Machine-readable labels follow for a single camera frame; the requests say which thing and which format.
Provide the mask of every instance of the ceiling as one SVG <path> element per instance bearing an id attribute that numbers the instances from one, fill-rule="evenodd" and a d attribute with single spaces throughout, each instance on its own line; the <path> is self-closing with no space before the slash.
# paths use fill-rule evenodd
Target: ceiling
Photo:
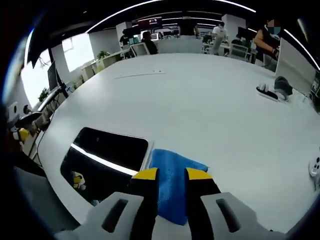
<path id="1" fill-rule="evenodd" d="M 64 39 L 84 33 L 99 21 L 118 11 L 146 1 L 122 1 L 118 5 L 113 2 L 111 6 L 109 1 L 92 3 L 91 1 L 69 0 L 67 3 L 59 2 L 59 4 L 50 5 L 43 12 L 32 34 L 28 60 L 36 61 L 39 54 L 48 47 L 54 47 Z M 254 30 L 257 30 L 265 22 L 266 18 L 272 16 L 279 19 L 281 27 L 291 32 L 313 56 L 320 57 L 320 48 L 316 44 L 320 33 L 316 32 L 318 27 L 316 16 L 314 14 L 310 16 L 310 8 L 312 6 L 306 4 L 288 6 L 287 3 L 282 5 L 279 1 L 274 0 L 269 0 L 268 2 L 234 0 L 233 2 L 235 1 L 238 4 L 256 10 L 256 13 L 217 0 L 159 0 L 119 13 L 93 28 L 90 32 L 114 28 L 119 23 L 131 22 L 151 15 L 161 16 L 163 19 L 182 17 L 181 11 L 188 11 L 190 17 L 217 20 L 221 20 L 224 14 L 231 14 L 246 19 L 247 27 Z M 306 41 L 298 25 L 298 18 L 304 19 L 309 42 Z M 204 19 L 197 19 L 197 21 L 203 24 L 217 23 Z M 167 20 L 165 23 L 176 23 L 176 20 Z M 292 41 L 291 44 L 294 44 L 298 50 L 302 50 L 295 41 Z"/>

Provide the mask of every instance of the window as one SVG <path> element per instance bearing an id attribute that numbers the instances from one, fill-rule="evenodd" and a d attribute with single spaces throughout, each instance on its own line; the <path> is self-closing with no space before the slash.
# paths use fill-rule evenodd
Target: window
<path id="1" fill-rule="evenodd" d="M 62 41 L 62 48 L 69 72 L 93 60 L 89 34 L 83 33 Z"/>
<path id="2" fill-rule="evenodd" d="M 44 88 L 49 89 L 48 69 L 51 65 L 48 49 L 40 54 L 34 68 L 30 61 L 21 71 L 21 79 L 24 91 L 30 107 L 33 108 L 38 102 Z"/>

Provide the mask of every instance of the blue cloth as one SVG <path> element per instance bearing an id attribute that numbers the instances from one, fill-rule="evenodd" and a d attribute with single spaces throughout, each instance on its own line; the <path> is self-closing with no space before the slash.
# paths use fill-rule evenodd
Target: blue cloth
<path id="1" fill-rule="evenodd" d="M 208 167 L 175 152 L 154 149 L 150 168 L 160 169 L 158 215 L 174 224 L 187 222 L 185 168 L 208 171 Z"/>

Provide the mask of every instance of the white shirt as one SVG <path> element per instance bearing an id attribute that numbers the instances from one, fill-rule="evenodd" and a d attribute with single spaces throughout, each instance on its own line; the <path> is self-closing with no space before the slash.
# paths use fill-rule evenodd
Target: white shirt
<path id="1" fill-rule="evenodd" d="M 219 26 L 215 26 L 212 33 L 221 38 L 225 38 L 227 36 L 227 31 L 224 28 L 220 28 Z"/>

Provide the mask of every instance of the face mask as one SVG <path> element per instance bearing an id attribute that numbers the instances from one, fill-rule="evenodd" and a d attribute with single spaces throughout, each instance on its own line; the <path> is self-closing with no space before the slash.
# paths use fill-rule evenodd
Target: face mask
<path id="1" fill-rule="evenodd" d="M 280 33 L 280 31 L 281 31 L 281 27 L 279 27 L 279 26 L 269 26 L 268 27 L 268 32 L 271 34 L 277 35 L 278 33 Z"/>

